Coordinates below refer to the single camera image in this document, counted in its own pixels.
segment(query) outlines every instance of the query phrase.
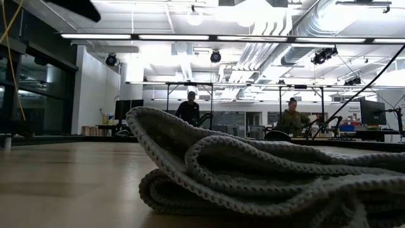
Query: man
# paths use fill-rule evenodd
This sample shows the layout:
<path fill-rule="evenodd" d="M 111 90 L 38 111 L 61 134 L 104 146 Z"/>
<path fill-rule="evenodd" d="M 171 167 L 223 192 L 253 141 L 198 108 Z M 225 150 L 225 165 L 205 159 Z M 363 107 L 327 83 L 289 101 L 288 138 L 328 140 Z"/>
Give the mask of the man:
<path fill-rule="evenodd" d="M 195 92 L 189 92 L 187 96 L 188 101 L 181 103 L 176 111 L 176 117 L 194 126 L 196 126 L 197 121 L 200 119 L 200 107 L 194 102 L 195 98 Z"/>

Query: black monitor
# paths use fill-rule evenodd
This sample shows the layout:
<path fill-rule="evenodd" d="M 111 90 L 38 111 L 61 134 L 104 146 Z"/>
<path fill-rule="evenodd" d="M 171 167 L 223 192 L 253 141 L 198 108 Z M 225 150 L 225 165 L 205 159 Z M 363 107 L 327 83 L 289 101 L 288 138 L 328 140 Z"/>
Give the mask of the black monitor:
<path fill-rule="evenodd" d="M 116 101 L 114 119 L 124 120 L 125 115 L 127 114 L 127 112 L 129 112 L 129 110 L 131 110 L 131 108 L 135 108 L 135 107 L 139 107 L 139 106 L 144 106 L 143 99 Z"/>
<path fill-rule="evenodd" d="M 386 125 L 385 105 L 381 102 L 360 100 L 361 123 L 366 125 Z"/>

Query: table surface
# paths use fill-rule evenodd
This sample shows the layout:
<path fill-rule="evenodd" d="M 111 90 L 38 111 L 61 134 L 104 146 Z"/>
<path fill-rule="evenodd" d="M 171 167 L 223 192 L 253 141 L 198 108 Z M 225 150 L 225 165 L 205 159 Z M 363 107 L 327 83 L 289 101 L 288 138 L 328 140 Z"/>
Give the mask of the table surface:
<path fill-rule="evenodd" d="M 318 147 L 328 152 L 375 153 Z M 156 168 L 137 143 L 76 142 L 0 152 L 0 221 L 12 228 L 263 227 L 258 219 L 159 215 L 138 184 Z"/>

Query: knitted fabric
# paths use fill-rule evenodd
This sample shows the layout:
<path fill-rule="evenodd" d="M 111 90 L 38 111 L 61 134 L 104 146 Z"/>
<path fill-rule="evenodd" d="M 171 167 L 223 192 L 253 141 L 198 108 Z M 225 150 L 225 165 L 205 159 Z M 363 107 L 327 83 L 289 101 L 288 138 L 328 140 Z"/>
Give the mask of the knitted fabric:
<path fill-rule="evenodd" d="M 405 153 L 342 155 L 198 129 L 140 107 L 127 123 L 158 166 L 139 184 L 161 213 L 244 214 L 310 227 L 405 223 Z"/>

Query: speaker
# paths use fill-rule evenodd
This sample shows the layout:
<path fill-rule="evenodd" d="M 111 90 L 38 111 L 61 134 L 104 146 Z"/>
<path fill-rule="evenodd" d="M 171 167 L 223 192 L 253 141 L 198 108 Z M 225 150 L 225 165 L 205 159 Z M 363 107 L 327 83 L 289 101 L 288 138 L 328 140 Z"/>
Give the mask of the speaker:
<path fill-rule="evenodd" d="M 213 51 L 210 58 L 212 63 L 219 63 L 221 61 L 221 54 L 219 51 Z"/>
<path fill-rule="evenodd" d="M 116 54 L 109 54 L 106 58 L 107 66 L 114 67 L 118 64 L 118 60 L 116 59 Z"/>

